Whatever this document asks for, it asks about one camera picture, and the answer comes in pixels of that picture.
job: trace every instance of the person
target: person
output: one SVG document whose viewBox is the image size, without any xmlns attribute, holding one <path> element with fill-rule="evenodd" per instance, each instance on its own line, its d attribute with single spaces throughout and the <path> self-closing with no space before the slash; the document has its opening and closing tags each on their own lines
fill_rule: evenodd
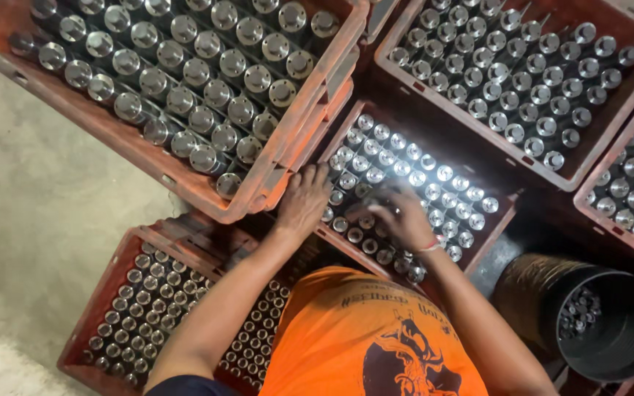
<svg viewBox="0 0 634 396">
<path fill-rule="evenodd" d="M 175 330 L 146 396 L 235 394 L 213 372 L 265 286 L 321 220 L 331 188 L 324 164 L 292 176 L 276 224 Z M 415 252 L 447 314 L 407 287 L 322 268 L 293 288 L 260 394 L 556 395 L 537 359 L 438 246 L 417 195 L 392 184 L 379 194 L 399 213 L 368 209 Z"/>
</svg>

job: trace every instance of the red plastic crate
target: red plastic crate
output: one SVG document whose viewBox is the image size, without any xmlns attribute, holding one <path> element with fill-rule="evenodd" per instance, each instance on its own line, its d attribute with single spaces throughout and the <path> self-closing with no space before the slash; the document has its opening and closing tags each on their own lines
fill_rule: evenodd
<svg viewBox="0 0 634 396">
<path fill-rule="evenodd" d="M 125 124 L 82 93 L 70 88 L 42 67 L 11 54 L 8 36 L 16 31 L 35 31 L 29 16 L 29 2 L 0 0 L 0 72 L 38 96 L 59 113 L 127 158 L 158 182 L 221 223 L 232 223 L 247 213 L 266 209 L 268 196 L 293 167 L 305 144 L 328 119 L 330 108 L 346 100 L 342 93 L 349 83 L 358 58 L 357 40 L 365 28 L 366 0 L 303 1 L 309 15 L 327 9 L 339 17 L 342 26 L 314 71 L 298 92 L 260 157 L 231 201 L 219 197 L 214 179 L 192 170 L 161 147 L 147 143 L 135 127 Z"/>
<path fill-rule="evenodd" d="M 573 206 L 578 210 L 583 220 L 586 221 L 597 232 L 603 235 L 605 243 L 617 244 L 621 242 L 627 249 L 634 251 L 634 235 L 622 229 L 612 219 L 609 219 L 598 212 L 595 208 L 586 203 L 586 197 L 593 191 L 596 181 L 601 174 L 612 165 L 613 161 L 621 154 L 621 151 L 628 144 L 634 135 L 634 116 L 625 126 L 620 136 L 611 146 L 607 153 L 601 158 L 599 163 L 593 168 L 589 177 L 581 185 L 581 188 L 573 196 Z"/>
<path fill-rule="evenodd" d="M 528 0 L 508 0 L 504 9 L 521 10 L 529 3 Z M 479 154 L 488 157 L 491 166 L 504 170 L 514 166 L 515 172 L 519 172 L 534 185 L 557 187 L 568 192 L 576 190 L 634 109 L 634 69 L 611 95 L 603 109 L 594 115 L 594 122 L 581 133 L 579 146 L 568 152 L 564 166 L 559 173 L 555 173 L 387 59 L 426 4 L 428 2 L 425 0 L 411 1 L 378 47 L 375 53 L 375 62 L 378 65 L 375 75 L 379 80 L 389 85 L 393 93 L 401 94 L 402 89 L 402 93 L 409 95 L 412 100 L 422 102 L 418 104 L 418 108 L 432 112 L 432 117 L 437 117 L 440 124 L 446 126 L 448 133 L 460 135 L 462 139 L 480 139 L 486 143 L 488 148 Z M 536 0 L 531 4 L 524 15 L 524 22 L 531 19 L 541 21 L 551 13 L 550 19 L 543 26 L 543 34 L 559 32 L 566 26 L 589 21 L 597 26 L 599 36 L 614 36 L 618 41 L 618 48 L 634 45 L 634 10 L 623 7 L 614 0 Z"/>
<path fill-rule="evenodd" d="M 127 283 L 126 273 L 135 267 L 134 258 L 142 252 L 143 242 L 149 242 L 155 248 L 215 282 L 223 275 L 222 265 L 241 259 L 258 246 L 258 242 L 242 230 L 218 225 L 198 212 L 183 215 L 178 219 L 159 220 L 153 225 L 129 229 L 116 248 L 73 334 L 58 358 L 60 371 L 104 396 L 138 396 L 142 391 L 142 382 L 145 383 L 139 381 L 139 387 L 133 389 L 123 379 L 104 374 L 94 366 L 84 364 L 82 355 L 83 350 L 88 348 L 88 339 L 96 335 L 96 328 L 103 322 L 104 314 L 110 309 L 110 302 L 117 296 L 119 287 Z M 246 386 L 245 382 L 238 381 L 221 368 L 217 368 L 216 376 L 244 395 L 256 394 L 256 391 Z"/>
<path fill-rule="evenodd" d="M 486 255 L 500 233 L 503 232 L 507 224 L 513 219 L 513 216 L 515 216 L 514 204 L 517 196 L 515 194 L 510 196 L 498 194 L 495 187 L 490 187 L 486 183 L 478 183 L 478 181 L 483 178 L 483 175 L 475 173 L 467 166 L 456 166 L 458 161 L 456 160 L 456 154 L 450 150 L 450 142 L 438 142 L 426 139 L 427 133 L 429 132 L 427 125 L 403 122 L 398 112 L 394 111 L 393 108 L 383 106 L 378 102 L 372 102 L 370 99 L 359 99 L 356 101 L 328 148 L 322 154 L 320 161 L 328 161 L 337 149 L 342 146 L 342 142 L 348 130 L 354 125 L 358 116 L 362 113 L 373 115 L 376 121 L 384 122 L 392 131 L 398 131 L 403 134 L 408 141 L 415 142 L 422 147 L 424 152 L 432 154 L 433 157 L 437 159 L 437 163 L 447 164 L 453 167 L 456 174 L 466 176 L 471 180 L 472 184 L 486 187 L 487 196 L 498 198 L 498 212 L 486 216 L 486 226 L 484 230 L 474 233 L 474 245 L 469 249 L 463 249 L 463 257 L 458 263 L 465 274 L 469 275 L 473 273 L 478 267 L 480 260 Z M 367 268 L 370 272 L 393 281 L 403 281 L 402 275 L 397 274 L 390 266 L 384 267 L 377 263 L 373 258 L 363 253 L 359 247 L 353 245 L 345 239 L 344 236 L 332 230 L 327 224 L 321 223 L 316 233 L 336 248 L 339 248 L 340 251 L 354 259 L 357 263 Z M 421 283 L 416 289 L 421 293 L 425 293 L 433 300 L 436 298 L 433 289 L 427 283 Z"/>
</svg>

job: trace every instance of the finger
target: finger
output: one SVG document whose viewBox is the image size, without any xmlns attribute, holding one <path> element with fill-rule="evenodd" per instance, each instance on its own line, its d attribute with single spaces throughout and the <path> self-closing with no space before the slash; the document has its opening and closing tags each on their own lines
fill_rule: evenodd
<svg viewBox="0 0 634 396">
<path fill-rule="evenodd" d="M 315 179 L 315 173 L 317 172 L 317 167 L 314 165 L 308 165 L 305 167 L 305 170 L 302 172 L 302 185 L 312 185 L 312 182 Z"/>
<path fill-rule="evenodd" d="M 314 185 L 324 185 L 325 180 L 327 180 L 327 174 L 329 173 L 329 166 L 326 163 L 322 162 L 317 166 L 317 173 L 315 174 Z"/>
<path fill-rule="evenodd" d="M 330 192 L 332 192 L 333 187 L 334 187 L 334 184 L 332 184 L 332 182 L 330 182 L 329 179 L 324 180 L 324 184 L 322 184 L 322 188 L 324 189 L 324 191 L 326 191 L 329 194 Z"/>
<path fill-rule="evenodd" d="M 380 220 L 385 223 L 389 230 L 394 231 L 397 222 L 395 220 L 395 215 L 393 212 L 389 211 L 387 208 L 381 205 L 370 205 L 368 211 L 376 215 Z"/>
<path fill-rule="evenodd" d="M 346 211 L 346 213 L 344 213 L 344 217 L 347 218 L 347 220 L 350 223 L 353 223 L 354 221 L 358 220 L 361 217 L 364 217 L 368 214 L 370 214 L 371 211 L 368 210 L 367 207 L 363 206 L 363 205 L 358 205 L 357 207 L 351 209 L 349 208 L 349 210 Z"/>
<path fill-rule="evenodd" d="M 295 173 L 295 175 L 290 177 L 290 181 L 287 184 L 287 192 L 293 193 L 300 187 L 300 182 L 302 181 L 302 175 L 299 173 Z"/>
</svg>

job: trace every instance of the wrist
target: wrist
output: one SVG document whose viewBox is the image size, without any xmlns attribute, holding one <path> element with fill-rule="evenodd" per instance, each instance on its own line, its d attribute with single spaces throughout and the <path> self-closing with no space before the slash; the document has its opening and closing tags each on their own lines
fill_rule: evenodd
<svg viewBox="0 0 634 396">
<path fill-rule="evenodd" d="M 297 250 L 305 239 L 306 237 L 303 238 L 298 232 L 295 232 L 294 229 L 276 223 L 264 239 L 264 243 L 267 242 L 269 245 L 277 248 Z"/>
</svg>

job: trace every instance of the printed graphic on t-shirt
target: printed graphic on t-shirt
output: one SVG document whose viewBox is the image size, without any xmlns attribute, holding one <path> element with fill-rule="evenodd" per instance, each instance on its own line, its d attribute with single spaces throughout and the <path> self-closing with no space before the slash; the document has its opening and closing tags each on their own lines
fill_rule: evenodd
<svg viewBox="0 0 634 396">
<path fill-rule="evenodd" d="M 415 324 L 413 312 L 393 329 L 381 333 L 364 357 L 366 396 L 442 395 L 459 396 L 462 377 L 445 366 L 445 357 L 437 351 Z"/>
</svg>

